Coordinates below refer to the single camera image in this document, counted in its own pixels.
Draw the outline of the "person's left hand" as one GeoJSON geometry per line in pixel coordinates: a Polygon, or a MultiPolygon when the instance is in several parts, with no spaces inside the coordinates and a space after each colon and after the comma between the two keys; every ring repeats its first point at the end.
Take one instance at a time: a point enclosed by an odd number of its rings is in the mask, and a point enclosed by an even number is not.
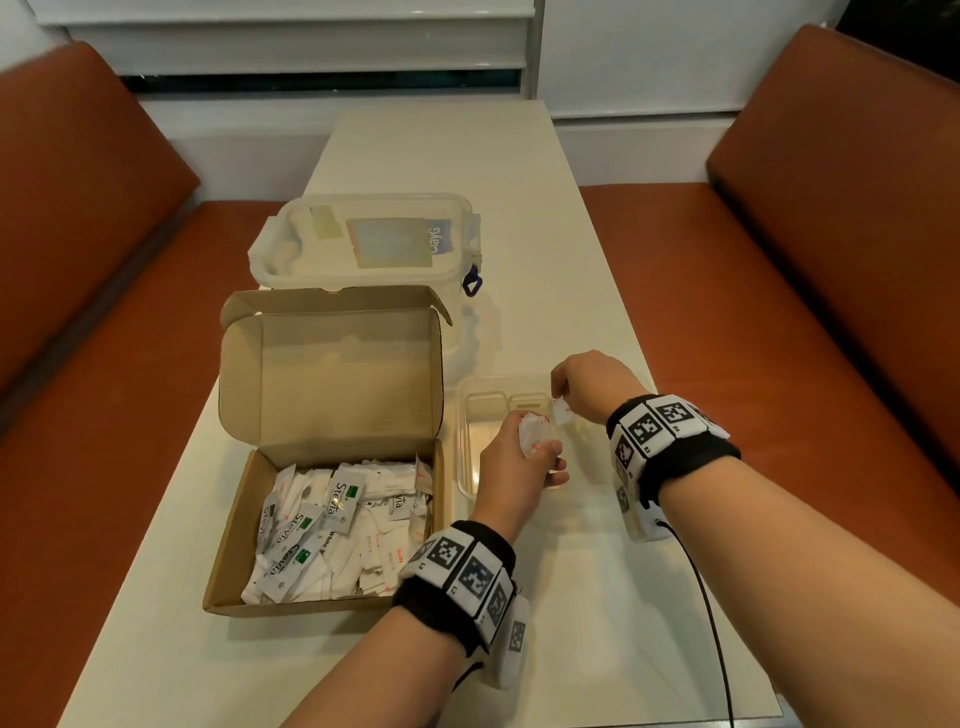
{"type": "Polygon", "coordinates": [[[520,447],[519,424],[525,410],[510,411],[499,431],[481,453],[479,483],[469,519],[495,531],[513,546],[549,488],[570,481],[568,463],[562,469],[530,467],[520,447]]]}

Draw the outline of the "person's right hand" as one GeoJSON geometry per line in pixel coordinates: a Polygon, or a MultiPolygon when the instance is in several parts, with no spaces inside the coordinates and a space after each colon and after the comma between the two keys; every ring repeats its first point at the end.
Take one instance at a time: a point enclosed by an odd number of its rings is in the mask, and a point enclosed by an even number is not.
{"type": "Polygon", "coordinates": [[[598,349],[571,354],[570,388],[573,412],[597,425],[606,425],[619,407],[649,395],[640,379],[618,358],[598,349]]]}

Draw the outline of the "white sachets bunch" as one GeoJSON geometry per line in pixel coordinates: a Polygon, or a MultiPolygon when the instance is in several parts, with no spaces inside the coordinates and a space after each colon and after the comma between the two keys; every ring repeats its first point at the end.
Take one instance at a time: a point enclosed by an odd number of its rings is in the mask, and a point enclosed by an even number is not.
{"type": "Polygon", "coordinates": [[[550,418],[536,411],[526,411],[519,421],[518,439],[522,454],[530,458],[556,437],[550,418]]]}

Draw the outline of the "person's right forearm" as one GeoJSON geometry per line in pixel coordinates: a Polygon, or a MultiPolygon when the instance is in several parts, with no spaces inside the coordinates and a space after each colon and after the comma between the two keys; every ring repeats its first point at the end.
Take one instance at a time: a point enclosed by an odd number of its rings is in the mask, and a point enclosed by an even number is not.
{"type": "Polygon", "coordinates": [[[804,728],[960,728],[960,607],[736,458],[658,500],[804,728]]]}

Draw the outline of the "person's left forearm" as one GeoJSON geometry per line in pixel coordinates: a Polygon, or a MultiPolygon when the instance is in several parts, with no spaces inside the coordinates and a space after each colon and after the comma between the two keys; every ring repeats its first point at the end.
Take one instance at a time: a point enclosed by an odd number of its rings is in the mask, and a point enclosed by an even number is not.
{"type": "Polygon", "coordinates": [[[448,701],[465,660],[456,637],[391,608],[280,728],[424,728],[448,701]]]}

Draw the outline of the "clear plastic tray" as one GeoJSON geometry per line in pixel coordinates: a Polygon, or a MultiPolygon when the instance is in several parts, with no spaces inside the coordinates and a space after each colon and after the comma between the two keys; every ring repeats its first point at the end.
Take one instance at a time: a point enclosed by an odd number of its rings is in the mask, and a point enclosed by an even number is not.
{"type": "Polygon", "coordinates": [[[476,375],[457,388],[457,485],[466,501],[475,503],[482,451],[496,437],[511,411],[540,412],[553,425],[555,437],[564,442],[566,458],[572,457],[568,444],[576,432],[575,421],[567,426],[554,422],[550,380],[545,372],[476,375]]]}

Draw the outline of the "right wrist marker band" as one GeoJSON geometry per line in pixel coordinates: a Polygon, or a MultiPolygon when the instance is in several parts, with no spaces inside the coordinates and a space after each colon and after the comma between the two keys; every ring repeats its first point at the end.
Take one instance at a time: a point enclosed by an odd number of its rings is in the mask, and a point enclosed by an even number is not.
{"type": "Polygon", "coordinates": [[[631,541],[665,540],[671,531],[660,493],[723,458],[741,459],[730,434],[691,401],[676,394],[642,394],[606,420],[613,491],[631,541]]]}

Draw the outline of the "wrist marker band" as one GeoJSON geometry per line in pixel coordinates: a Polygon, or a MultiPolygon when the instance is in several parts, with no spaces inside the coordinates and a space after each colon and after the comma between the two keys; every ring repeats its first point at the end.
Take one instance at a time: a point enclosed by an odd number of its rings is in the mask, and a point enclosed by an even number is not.
{"type": "Polygon", "coordinates": [[[660,493],[723,458],[741,459],[730,434],[691,401],[676,394],[642,394],[606,420],[613,491],[631,541],[665,540],[671,531],[660,493]]]}
{"type": "Polygon", "coordinates": [[[510,691],[520,683],[531,606],[513,579],[510,545],[467,520],[434,532],[399,573],[392,605],[452,637],[472,660],[464,676],[510,691]]]}

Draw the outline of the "left wrist marker band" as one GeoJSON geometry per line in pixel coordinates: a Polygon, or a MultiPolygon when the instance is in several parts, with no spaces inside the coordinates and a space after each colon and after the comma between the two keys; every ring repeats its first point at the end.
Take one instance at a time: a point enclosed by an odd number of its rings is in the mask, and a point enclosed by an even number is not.
{"type": "Polygon", "coordinates": [[[513,579],[510,545],[467,520],[434,532],[399,573],[392,605],[452,637],[472,660],[464,676],[510,691],[520,683],[531,606],[513,579]]]}

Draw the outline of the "pile of white sachets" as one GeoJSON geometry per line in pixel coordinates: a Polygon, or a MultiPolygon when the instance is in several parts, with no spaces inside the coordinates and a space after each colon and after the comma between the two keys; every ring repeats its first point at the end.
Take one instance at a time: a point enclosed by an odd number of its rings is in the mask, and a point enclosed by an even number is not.
{"type": "Polygon", "coordinates": [[[385,599],[426,542],[434,469],[365,459],[274,469],[253,499],[251,566],[237,601],[276,606],[385,599]]]}

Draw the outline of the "brown cardboard box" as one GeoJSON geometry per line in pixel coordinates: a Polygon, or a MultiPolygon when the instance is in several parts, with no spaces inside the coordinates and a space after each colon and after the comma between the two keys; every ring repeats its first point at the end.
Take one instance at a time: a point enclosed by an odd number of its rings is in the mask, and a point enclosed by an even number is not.
{"type": "Polygon", "coordinates": [[[253,446],[234,495],[205,594],[204,612],[273,618],[385,608],[388,596],[249,605],[261,506],[291,465],[364,459],[413,462],[434,475],[427,527],[445,528],[450,488],[441,323],[450,313],[428,286],[248,290],[222,308],[219,417],[253,446]]]}

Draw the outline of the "clear plastic lidded container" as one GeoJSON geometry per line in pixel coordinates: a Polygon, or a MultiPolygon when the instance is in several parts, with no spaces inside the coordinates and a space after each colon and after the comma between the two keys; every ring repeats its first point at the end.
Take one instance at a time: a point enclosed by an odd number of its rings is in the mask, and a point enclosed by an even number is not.
{"type": "Polygon", "coordinates": [[[267,219],[247,256],[269,289],[428,286],[450,317],[446,353],[483,284],[481,216],[452,193],[302,196],[267,219]]]}

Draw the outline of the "orange bench seat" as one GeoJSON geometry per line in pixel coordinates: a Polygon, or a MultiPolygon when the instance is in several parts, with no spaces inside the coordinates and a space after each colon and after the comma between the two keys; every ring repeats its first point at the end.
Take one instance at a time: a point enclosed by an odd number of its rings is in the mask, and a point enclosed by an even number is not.
{"type": "Polygon", "coordinates": [[[960,84],[806,25],[704,167],[581,189],[654,383],[960,604],[960,84]]]}
{"type": "Polygon", "coordinates": [[[281,201],[201,181],[72,41],[0,71],[0,728],[56,728],[281,201]]]}

